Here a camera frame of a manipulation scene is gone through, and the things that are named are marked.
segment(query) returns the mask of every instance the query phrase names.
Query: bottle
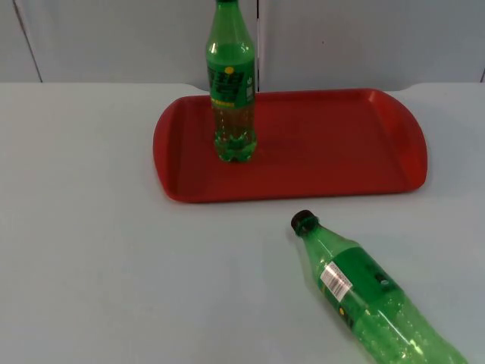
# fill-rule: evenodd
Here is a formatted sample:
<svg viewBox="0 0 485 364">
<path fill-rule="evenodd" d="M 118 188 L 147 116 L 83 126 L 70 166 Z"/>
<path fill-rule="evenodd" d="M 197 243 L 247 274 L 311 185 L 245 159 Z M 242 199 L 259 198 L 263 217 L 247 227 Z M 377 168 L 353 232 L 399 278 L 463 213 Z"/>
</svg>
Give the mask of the bottle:
<svg viewBox="0 0 485 364">
<path fill-rule="evenodd" d="M 358 243 L 322 227 L 308 210 L 291 225 L 305 241 L 318 287 L 377 363 L 467 363 Z"/>
<path fill-rule="evenodd" d="M 256 148 L 255 47 L 237 0 L 216 0 L 206 58 L 215 149 L 225 162 L 246 162 Z"/>
</svg>

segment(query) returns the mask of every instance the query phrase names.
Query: white wall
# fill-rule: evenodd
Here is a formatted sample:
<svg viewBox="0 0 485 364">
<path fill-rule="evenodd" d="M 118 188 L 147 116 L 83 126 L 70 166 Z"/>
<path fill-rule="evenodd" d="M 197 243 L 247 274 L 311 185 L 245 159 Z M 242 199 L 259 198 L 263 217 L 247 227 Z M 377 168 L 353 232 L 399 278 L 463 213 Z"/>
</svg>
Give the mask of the white wall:
<svg viewBox="0 0 485 364">
<path fill-rule="evenodd" d="M 484 0 L 260 0 L 260 88 L 480 80 Z"/>
<path fill-rule="evenodd" d="M 0 0 L 0 82 L 39 82 L 10 0 Z"/>
<path fill-rule="evenodd" d="M 44 81 L 207 87 L 215 0 L 18 0 Z M 256 39 L 256 0 L 240 0 Z"/>
</svg>

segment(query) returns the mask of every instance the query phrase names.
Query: bottle bottom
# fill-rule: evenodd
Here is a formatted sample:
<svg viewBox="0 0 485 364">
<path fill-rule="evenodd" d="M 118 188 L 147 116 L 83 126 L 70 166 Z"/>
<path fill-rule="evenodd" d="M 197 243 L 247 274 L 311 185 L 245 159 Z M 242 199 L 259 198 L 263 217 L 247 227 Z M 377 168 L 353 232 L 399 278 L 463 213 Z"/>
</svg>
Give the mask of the bottle bottom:
<svg viewBox="0 0 485 364">
<path fill-rule="evenodd" d="M 251 159 L 256 146 L 256 134 L 247 130 L 238 136 L 226 136 L 223 131 L 215 133 L 215 149 L 224 162 L 247 162 Z"/>
<path fill-rule="evenodd" d="M 353 332 L 379 364 L 467 364 L 401 290 L 370 305 Z"/>
</svg>

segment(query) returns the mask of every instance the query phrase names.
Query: lying bottle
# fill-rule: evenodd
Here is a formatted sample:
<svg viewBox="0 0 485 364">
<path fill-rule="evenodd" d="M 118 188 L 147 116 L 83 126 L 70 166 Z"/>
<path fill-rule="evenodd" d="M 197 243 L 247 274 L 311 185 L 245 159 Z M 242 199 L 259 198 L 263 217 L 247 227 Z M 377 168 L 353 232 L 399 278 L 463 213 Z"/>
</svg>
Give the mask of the lying bottle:
<svg viewBox="0 0 485 364">
<path fill-rule="evenodd" d="M 377 363 L 467 364 L 358 243 L 322 227 L 307 210 L 291 225 L 305 241 L 320 290 Z"/>
</svg>

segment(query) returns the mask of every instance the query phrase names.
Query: bottle neck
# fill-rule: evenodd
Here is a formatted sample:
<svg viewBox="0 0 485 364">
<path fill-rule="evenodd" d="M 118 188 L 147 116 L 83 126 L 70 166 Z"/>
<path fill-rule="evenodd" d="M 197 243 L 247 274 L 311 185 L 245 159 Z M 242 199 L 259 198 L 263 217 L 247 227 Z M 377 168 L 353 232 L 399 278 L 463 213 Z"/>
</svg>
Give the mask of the bottle neck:
<svg viewBox="0 0 485 364">
<path fill-rule="evenodd" d="M 321 226 L 317 218 L 308 218 L 308 221 L 303 221 L 302 225 L 297 234 L 305 242 L 315 279 L 320 277 L 324 266 L 336 256 L 347 249 L 359 246 L 355 241 L 341 237 Z"/>
</svg>

